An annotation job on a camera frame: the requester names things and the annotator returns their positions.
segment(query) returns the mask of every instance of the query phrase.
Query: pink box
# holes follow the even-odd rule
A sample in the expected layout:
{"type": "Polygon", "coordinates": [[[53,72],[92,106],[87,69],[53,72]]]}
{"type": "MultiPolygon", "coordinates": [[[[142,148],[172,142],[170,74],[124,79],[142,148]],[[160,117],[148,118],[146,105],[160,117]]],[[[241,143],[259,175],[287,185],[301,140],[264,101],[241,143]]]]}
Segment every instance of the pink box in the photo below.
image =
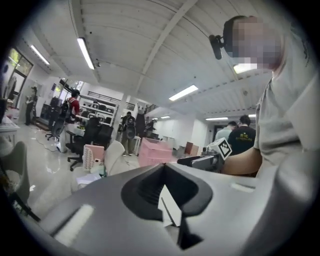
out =
{"type": "Polygon", "coordinates": [[[138,162],[140,167],[170,162],[172,148],[166,141],[143,138],[140,146],[138,162]]]}

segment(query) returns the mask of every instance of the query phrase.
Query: white chair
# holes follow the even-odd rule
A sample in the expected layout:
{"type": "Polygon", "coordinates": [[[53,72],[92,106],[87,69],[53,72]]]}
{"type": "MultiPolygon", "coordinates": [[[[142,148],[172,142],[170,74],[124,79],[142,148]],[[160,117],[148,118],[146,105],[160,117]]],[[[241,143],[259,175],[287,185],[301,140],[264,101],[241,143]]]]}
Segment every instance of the white chair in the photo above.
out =
{"type": "Polygon", "coordinates": [[[114,140],[106,149],[104,157],[104,166],[107,176],[115,175],[118,173],[117,170],[115,170],[114,168],[116,167],[115,163],[124,152],[124,146],[116,140],[114,140]]]}
{"type": "MultiPolygon", "coordinates": [[[[124,152],[124,146],[122,146],[122,144],[116,140],[114,140],[106,149],[103,164],[105,166],[105,172],[107,173],[107,176],[122,172],[121,170],[117,170],[117,164],[115,163],[120,159],[120,156],[124,152]]],[[[89,173],[90,171],[85,170],[82,166],[74,168],[72,172],[71,192],[75,192],[86,186],[85,184],[78,184],[77,178],[83,177],[89,173]]]]}

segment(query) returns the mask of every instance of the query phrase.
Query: black shirt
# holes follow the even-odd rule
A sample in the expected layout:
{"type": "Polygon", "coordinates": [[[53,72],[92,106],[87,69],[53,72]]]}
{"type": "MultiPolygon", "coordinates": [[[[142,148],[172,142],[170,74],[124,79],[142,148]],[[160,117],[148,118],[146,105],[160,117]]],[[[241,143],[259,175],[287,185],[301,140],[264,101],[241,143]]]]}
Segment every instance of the black shirt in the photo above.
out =
{"type": "Polygon", "coordinates": [[[147,131],[153,131],[153,130],[155,130],[155,128],[154,128],[154,122],[151,121],[151,122],[147,123],[147,125],[145,126],[145,129],[146,129],[147,131]]]}
{"type": "Polygon", "coordinates": [[[248,126],[240,126],[234,129],[228,139],[231,145],[231,156],[238,155],[252,148],[255,144],[256,130],[248,126]]]}

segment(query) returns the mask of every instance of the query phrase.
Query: white column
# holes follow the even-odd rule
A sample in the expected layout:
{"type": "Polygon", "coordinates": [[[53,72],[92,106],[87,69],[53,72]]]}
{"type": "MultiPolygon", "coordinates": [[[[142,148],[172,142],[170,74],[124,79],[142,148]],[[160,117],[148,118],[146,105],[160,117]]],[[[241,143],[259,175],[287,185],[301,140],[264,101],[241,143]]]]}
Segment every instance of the white column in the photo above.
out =
{"type": "Polygon", "coordinates": [[[116,112],[115,118],[114,118],[114,124],[113,124],[113,132],[112,132],[112,141],[116,139],[117,133],[118,133],[118,127],[121,121],[121,116],[124,112],[125,104],[127,102],[128,94],[124,93],[121,99],[121,103],[118,107],[118,111],[116,112]]]}

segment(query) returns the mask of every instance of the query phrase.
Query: person in black shirt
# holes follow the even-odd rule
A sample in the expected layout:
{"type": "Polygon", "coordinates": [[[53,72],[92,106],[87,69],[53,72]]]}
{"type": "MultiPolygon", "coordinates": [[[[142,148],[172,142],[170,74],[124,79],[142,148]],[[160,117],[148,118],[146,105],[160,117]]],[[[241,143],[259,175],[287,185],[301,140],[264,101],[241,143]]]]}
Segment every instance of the person in black shirt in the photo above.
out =
{"type": "Polygon", "coordinates": [[[152,134],[152,132],[156,129],[154,128],[154,124],[155,124],[156,120],[151,120],[151,122],[147,123],[145,125],[145,130],[146,130],[146,137],[149,138],[152,134]]]}
{"type": "Polygon", "coordinates": [[[132,152],[133,152],[133,146],[134,146],[134,140],[128,138],[127,136],[127,127],[128,126],[136,126],[136,119],[131,115],[131,112],[128,111],[126,113],[126,116],[123,117],[122,119],[122,140],[121,140],[121,144],[123,145],[124,148],[126,148],[126,144],[128,142],[128,154],[129,156],[132,156],[132,152]]]}
{"type": "Polygon", "coordinates": [[[231,145],[231,156],[238,155],[252,148],[255,144],[256,130],[249,127],[251,121],[248,115],[240,117],[239,128],[234,129],[228,138],[231,145]]]}

